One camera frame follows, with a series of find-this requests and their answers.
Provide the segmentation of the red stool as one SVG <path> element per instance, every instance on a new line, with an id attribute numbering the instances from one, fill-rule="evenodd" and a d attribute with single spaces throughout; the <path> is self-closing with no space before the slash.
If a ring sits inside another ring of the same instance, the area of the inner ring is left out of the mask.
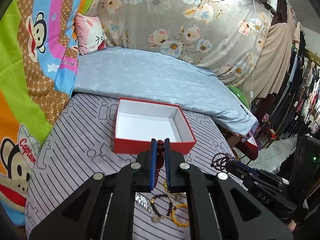
<path id="1" fill-rule="evenodd" d="M 256 140 L 250 137 L 246 141 L 239 141 L 235 147 L 240 150 L 249 160 L 256 160 L 258 157 L 259 147 Z"/>

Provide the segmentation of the pink cartoon pillow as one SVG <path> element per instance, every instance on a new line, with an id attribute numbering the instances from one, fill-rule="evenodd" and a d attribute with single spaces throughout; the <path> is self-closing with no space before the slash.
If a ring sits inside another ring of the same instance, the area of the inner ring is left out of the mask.
<path id="1" fill-rule="evenodd" d="M 89 17 L 77 13 L 74 24 L 80 55 L 105 49 L 107 39 L 98 16 Z"/>

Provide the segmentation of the beige hanging garment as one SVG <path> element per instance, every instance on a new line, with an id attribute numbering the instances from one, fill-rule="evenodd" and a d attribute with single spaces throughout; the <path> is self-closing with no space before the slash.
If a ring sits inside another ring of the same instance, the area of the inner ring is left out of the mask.
<path id="1" fill-rule="evenodd" d="M 291 49 L 299 48 L 301 23 L 287 6 L 287 22 L 270 27 L 262 52 L 250 76 L 239 86 L 248 101 L 277 94 L 289 71 Z"/>

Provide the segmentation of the colourful monkey quilt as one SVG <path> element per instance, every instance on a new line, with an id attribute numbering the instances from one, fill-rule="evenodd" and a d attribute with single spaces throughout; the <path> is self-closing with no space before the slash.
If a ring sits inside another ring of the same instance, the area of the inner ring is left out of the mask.
<path id="1" fill-rule="evenodd" d="M 1 207 L 24 226 L 37 156 L 78 71 L 74 20 L 93 0 L 11 0 L 1 18 Z"/>

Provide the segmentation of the grey striped bed sheet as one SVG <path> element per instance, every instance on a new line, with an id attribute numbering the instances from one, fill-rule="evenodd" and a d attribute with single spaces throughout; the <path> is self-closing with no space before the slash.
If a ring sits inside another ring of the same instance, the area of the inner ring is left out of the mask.
<path id="1" fill-rule="evenodd" d="M 118 100 L 76 93 L 44 142 L 27 193 L 25 231 L 31 231 L 96 172 L 116 173 L 136 155 L 116 154 L 114 130 Z M 216 174 L 210 165 L 216 153 L 233 156 L 211 116 L 183 110 L 196 144 L 185 160 L 202 172 Z M 190 239 L 188 228 L 169 219 L 151 221 L 152 214 L 135 204 L 133 239 Z"/>

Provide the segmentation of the grey floral duvet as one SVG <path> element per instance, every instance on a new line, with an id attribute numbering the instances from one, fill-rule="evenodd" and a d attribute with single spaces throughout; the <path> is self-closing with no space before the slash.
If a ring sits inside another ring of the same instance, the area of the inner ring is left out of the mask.
<path id="1" fill-rule="evenodd" d="M 253 0 L 92 0 L 109 42 L 206 68 L 239 86 L 254 70 L 272 14 Z"/>

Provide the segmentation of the red cardboard box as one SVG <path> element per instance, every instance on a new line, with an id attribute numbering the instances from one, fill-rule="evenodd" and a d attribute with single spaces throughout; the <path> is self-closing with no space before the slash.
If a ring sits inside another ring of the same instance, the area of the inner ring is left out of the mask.
<path id="1" fill-rule="evenodd" d="M 116 115 L 114 152 L 139 154 L 150 149 L 152 139 L 169 139 L 171 149 L 184 155 L 196 144 L 180 106 L 121 98 Z"/>

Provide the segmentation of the green round object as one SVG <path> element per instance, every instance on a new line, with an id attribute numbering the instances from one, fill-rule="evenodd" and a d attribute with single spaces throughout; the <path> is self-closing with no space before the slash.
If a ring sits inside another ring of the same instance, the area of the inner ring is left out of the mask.
<path id="1" fill-rule="evenodd" d="M 246 97 L 238 88 L 234 86 L 228 86 L 228 89 L 246 106 L 247 109 L 250 109 L 250 106 Z"/>

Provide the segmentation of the light blue blanket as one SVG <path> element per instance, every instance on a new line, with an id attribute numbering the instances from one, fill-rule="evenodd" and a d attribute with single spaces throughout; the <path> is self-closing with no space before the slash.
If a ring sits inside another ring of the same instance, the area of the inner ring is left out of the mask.
<path id="1" fill-rule="evenodd" d="M 149 51 L 110 47 L 80 56 L 74 91 L 179 105 L 240 135 L 258 124 L 213 72 Z"/>

